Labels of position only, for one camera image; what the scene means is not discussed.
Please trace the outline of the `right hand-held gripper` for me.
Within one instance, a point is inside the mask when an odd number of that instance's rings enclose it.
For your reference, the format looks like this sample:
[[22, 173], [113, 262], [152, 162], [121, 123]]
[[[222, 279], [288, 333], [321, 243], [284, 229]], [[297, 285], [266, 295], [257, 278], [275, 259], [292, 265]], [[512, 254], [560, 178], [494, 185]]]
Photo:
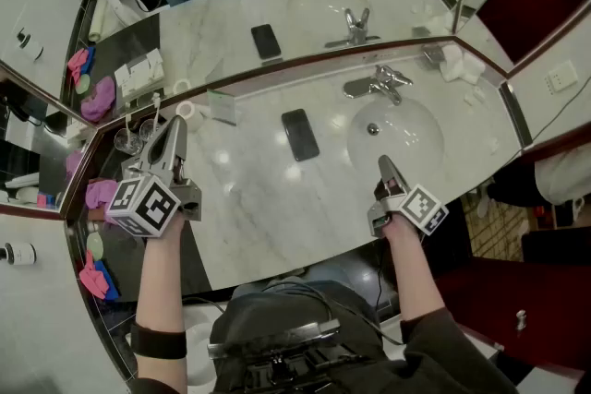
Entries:
[[387, 155], [378, 159], [380, 179], [368, 210], [368, 225], [372, 236], [381, 238], [382, 228], [395, 214], [406, 217], [421, 233], [432, 235], [448, 216], [448, 209], [421, 185], [410, 189], [396, 165]]

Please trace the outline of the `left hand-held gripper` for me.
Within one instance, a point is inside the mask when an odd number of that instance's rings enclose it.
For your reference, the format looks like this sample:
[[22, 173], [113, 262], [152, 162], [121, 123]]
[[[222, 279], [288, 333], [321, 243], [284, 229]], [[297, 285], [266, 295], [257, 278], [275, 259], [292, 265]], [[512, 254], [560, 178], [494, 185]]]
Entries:
[[187, 122], [175, 115], [154, 132], [139, 157], [123, 162], [124, 179], [105, 206], [105, 218], [140, 238], [159, 238], [176, 212], [200, 221], [202, 193], [183, 176]]

